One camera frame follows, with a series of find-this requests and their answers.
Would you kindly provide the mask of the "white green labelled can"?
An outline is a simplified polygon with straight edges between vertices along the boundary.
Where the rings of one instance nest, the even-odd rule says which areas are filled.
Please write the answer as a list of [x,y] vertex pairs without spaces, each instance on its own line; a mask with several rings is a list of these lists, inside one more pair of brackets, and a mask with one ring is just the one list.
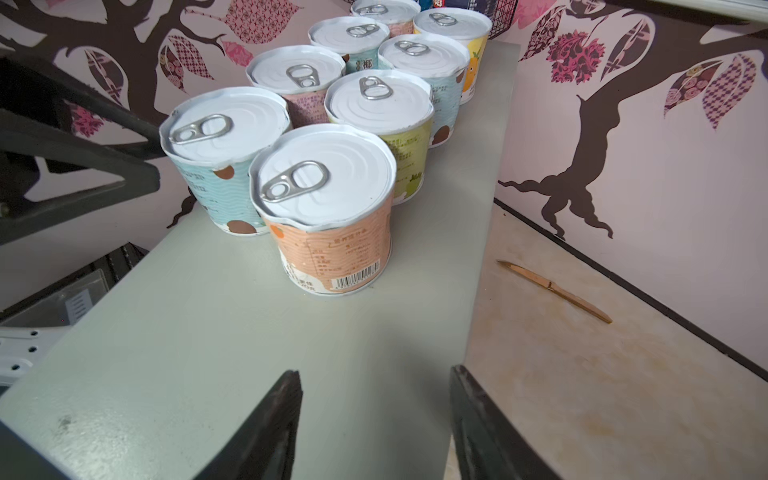
[[344,16],[315,23],[308,30],[310,43],[339,54],[346,73],[379,69],[379,47],[389,39],[390,29],[368,17]]

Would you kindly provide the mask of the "pale blue labelled can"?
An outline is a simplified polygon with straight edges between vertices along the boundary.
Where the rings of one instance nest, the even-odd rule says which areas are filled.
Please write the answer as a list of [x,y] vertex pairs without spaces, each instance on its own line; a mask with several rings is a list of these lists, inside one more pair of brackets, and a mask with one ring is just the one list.
[[430,85],[434,116],[429,148],[446,143],[454,131],[468,75],[468,49],[441,35],[407,34],[383,42],[378,60],[382,69],[403,71]]

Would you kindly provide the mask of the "pink labelled can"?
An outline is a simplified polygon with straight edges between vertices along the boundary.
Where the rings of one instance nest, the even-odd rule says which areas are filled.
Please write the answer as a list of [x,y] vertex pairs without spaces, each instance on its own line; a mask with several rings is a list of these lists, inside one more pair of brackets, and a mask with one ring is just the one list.
[[420,4],[412,0],[356,0],[350,7],[352,15],[385,24],[391,37],[413,34],[413,20],[420,12]]
[[341,55],[314,45],[275,48],[255,56],[246,67],[253,85],[286,101],[294,128],[329,122],[326,94],[345,73]]

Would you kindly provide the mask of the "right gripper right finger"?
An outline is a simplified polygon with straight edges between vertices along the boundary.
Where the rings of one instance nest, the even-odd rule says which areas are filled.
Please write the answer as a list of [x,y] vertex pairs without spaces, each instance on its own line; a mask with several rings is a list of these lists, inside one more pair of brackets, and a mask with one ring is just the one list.
[[463,479],[557,479],[463,365],[451,368],[451,426]]

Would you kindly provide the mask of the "teal labelled can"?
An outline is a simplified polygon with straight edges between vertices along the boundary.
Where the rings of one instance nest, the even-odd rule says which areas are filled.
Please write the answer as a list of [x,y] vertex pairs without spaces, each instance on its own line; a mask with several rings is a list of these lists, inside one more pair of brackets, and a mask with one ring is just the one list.
[[268,232],[250,199],[251,163],[291,129],[281,96],[240,86],[180,103],[161,124],[159,137],[213,224],[230,235],[251,237]]

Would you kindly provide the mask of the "yellow labelled can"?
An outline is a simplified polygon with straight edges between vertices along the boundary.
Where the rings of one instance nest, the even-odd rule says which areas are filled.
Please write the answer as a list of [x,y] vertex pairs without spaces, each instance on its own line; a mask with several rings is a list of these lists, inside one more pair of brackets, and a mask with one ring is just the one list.
[[483,13],[453,7],[424,10],[414,17],[414,32],[441,35],[463,45],[469,53],[460,104],[469,102],[475,92],[480,63],[490,37],[492,21]]

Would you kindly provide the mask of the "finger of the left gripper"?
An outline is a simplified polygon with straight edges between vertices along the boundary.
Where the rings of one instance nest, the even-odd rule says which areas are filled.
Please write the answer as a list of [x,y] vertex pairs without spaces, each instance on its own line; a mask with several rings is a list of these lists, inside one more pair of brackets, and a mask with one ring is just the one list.
[[[67,106],[83,107],[141,136],[129,144],[102,145],[80,138],[62,123]],[[39,57],[1,56],[1,241],[19,240],[93,211],[154,193],[160,174],[158,125],[108,100]],[[117,181],[34,201],[38,160],[57,173],[98,170]]]

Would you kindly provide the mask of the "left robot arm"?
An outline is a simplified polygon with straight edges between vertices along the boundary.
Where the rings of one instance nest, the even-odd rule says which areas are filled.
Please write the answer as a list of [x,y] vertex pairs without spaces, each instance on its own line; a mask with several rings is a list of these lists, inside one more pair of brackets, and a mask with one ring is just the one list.
[[[101,145],[78,137],[63,116],[83,107],[141,136],[138,143]],[[94,211],[152,194],[162,157],[156,125],[107,100],[36,56],[1,53],[1,242],[8,244]],[[110,184],[45,200],[27,194],[40,179],[39,161],[57,173],[97,170]],[[7,390],[147,255],[131,243],[51,284],[1,314],[1,388]]]

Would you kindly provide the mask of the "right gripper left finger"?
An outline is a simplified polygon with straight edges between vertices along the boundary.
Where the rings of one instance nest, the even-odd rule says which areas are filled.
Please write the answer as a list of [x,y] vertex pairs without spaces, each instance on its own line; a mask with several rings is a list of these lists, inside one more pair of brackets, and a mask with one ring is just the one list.
[[285,371],[196,477],[289,480],[296,456],[302,398],[300,374]]

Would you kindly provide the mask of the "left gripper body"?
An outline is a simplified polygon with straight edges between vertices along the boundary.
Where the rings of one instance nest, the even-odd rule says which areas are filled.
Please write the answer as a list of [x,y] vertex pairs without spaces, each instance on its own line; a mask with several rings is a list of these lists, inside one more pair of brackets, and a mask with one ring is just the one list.
[[128,242],[2,310],[1,326],[74,325],[146,256],[145,248]]

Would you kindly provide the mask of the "dark red labelled can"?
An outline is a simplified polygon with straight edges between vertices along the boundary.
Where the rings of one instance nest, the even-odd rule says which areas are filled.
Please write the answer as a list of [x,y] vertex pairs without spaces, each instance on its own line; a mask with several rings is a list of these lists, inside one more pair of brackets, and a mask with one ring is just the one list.
[[442,6],[444,8],[460,8],[472,10],[491,18],[495,13],[497,1],[496,0],[443,0]]

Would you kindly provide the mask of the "orange labelled can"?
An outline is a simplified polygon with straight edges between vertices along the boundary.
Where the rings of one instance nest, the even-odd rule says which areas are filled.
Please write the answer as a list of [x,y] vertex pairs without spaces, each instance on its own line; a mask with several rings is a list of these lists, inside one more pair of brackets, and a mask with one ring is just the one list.
[[331,123],[301,127],[260,151],[248,175],[251,202],[297,287],[342,296],[383,273],[396,160],[378,136]]

